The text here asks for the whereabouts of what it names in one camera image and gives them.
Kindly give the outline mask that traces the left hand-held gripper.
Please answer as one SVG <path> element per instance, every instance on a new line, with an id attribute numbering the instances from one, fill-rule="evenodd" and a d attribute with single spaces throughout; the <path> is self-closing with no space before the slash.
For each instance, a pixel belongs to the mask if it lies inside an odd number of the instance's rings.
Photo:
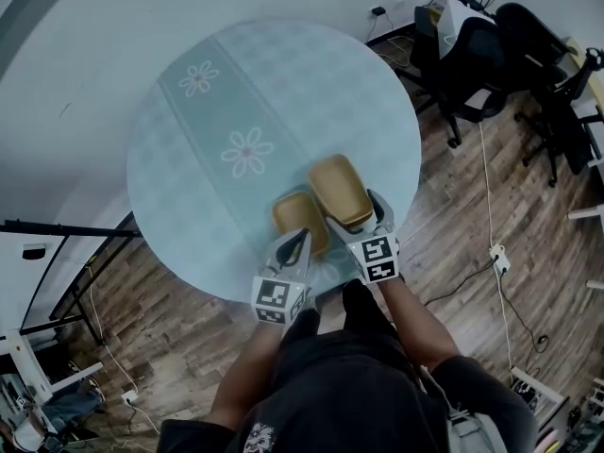
<path id="1" fill-rule="evenodd" d="M 287 232 L 268 247 L 253 277 L 251 308 L 259 322 L 291 325 L 307 302 L 312 236 L 308 228 Z"/>

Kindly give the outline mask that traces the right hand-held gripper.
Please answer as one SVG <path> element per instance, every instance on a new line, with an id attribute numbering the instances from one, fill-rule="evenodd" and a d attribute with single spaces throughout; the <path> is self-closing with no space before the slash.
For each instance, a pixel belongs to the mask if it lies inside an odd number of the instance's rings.
<path id="1" fill-rule="evenodd" d="M 399 275 L 399 242 L 394 233 L 394 211 L 383 196 L 367 190 L 376 215 L 375 230 L 346 227 L 327 216 L 328 227 L 346 244 L 347 251 L 365 283 L 378 283 Z"/>

